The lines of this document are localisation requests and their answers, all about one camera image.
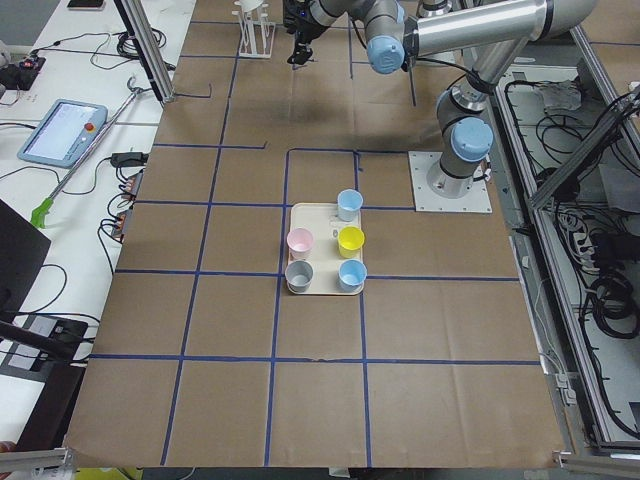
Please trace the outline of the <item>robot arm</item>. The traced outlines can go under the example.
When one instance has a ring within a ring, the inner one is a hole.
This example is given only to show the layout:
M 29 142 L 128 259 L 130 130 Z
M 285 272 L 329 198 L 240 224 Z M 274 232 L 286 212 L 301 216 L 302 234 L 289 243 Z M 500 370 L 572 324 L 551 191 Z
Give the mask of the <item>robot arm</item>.
M 494 141 L 493 130 L 481 114 L 499 79 L 527 43 L 526 38 L 519 38 L 484 48 L 464 81 L 438 98 L 436 115 L 443 151 L 428 173 L 428 182 L 436 194 L 457 199 L 470 190 L 474 172 Z
M 397 1 L 285 1 L 284 26 L 294 36 L 288 62 L 305 64 L 313 54 L 312 41 L 344 15 L 363 23 L 369 64 L 386 75 L 421 56 L 561 34 L 586 19 L 597 3 L 499 1 L 453 12 L 449 5 L 435 1 L 436 12 L 429 15 L 423 2 L 415 17 L 406 16 Z

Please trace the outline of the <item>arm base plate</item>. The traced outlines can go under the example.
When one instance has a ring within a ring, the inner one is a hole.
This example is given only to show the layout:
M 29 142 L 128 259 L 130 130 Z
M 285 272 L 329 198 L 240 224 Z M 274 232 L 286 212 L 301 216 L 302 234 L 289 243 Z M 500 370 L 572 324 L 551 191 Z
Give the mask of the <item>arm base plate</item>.
M 441 152 L 409 151 L 409 171 L 417 212 L 491 214 L 487 181 L 480 166 L 471 177 L 448 176 Z

